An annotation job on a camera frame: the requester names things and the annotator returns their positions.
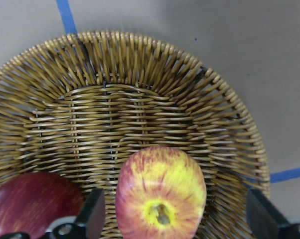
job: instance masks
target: red apple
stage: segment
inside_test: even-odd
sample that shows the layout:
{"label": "red apple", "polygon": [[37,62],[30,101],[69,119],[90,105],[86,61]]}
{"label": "red apple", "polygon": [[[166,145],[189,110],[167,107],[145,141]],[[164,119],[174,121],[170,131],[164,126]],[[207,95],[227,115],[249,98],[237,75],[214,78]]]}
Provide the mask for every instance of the red apple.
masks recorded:
{"label": "red apple", "polygon": [[195,160],[170,147],[145,148],[120,171],[118,227],[125,239],[191,239],[205,202],[204,177]]}
{"label": "red apple", "polygon": [[45,234],[57,218],[75,216],[83,205],[79,188],[54,173],[26,173],[0,186],[0,236]]}

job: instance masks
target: woven wicker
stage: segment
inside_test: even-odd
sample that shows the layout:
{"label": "woven wicker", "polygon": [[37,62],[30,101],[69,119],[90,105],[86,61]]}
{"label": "woven wicker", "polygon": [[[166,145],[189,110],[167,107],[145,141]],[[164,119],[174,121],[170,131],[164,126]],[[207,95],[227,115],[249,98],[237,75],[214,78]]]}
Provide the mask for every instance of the woven wicker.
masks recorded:
{"label": "woven wicker", "polygon": [[122,238],[114,197],[141,148],[178,147],[197,160],[207,205],[195,238],[253,238],[249,186],[269,195],[268,162],[242,101],[211,68],[168,43],[123,32],[68,34],[0,68],[0,184],[57,172],[84,196],[105,189],[102,238]]}

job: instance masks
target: blue tape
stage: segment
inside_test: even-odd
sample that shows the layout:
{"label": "blue tape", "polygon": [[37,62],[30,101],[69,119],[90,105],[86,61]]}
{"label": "blue tape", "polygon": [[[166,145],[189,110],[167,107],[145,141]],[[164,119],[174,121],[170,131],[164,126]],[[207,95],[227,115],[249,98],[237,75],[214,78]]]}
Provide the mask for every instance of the blue tape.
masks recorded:
{"label": "blue tape", "polygon": [[76,24],[68,0],[56,0],[56,2],[66,34],[77,33]]}
{"label": "blue tape", "polygon": [[279,183],[296,178],[300,178],[300,168],[294,168],[278,173],[272,173],[270,177],[271,183]]}

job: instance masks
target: basket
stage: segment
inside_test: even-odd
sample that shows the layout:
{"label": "basket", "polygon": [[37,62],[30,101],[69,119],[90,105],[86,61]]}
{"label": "basket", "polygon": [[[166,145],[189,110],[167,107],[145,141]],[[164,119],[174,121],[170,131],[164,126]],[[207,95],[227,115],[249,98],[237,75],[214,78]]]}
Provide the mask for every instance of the basket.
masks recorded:
{"label": "basket", "polygon": [[105,189],[101,238],[122,238],[119,171],[153,145],[177,147],[202,169],[207,204],[195,238],[253,238],[246,194],[269,195],[264,146],[233,89],[196,57],[147,36],[96,31],[45,41],[0,68],[0,185],[49,171],[85,197]]}

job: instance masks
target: yellow and red apple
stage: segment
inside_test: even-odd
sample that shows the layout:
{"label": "yellow and red apple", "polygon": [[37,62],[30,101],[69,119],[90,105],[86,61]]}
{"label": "yellow and red apple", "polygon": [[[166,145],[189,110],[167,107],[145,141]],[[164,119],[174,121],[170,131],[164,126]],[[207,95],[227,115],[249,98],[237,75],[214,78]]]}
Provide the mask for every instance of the yellow and red apple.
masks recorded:
{"label": "yellow and red apple", "polygon": [[191,239],[205,202],[204,177],[194,159],[179,149],[148,147],[120,171],[118,227],[125,239]]}

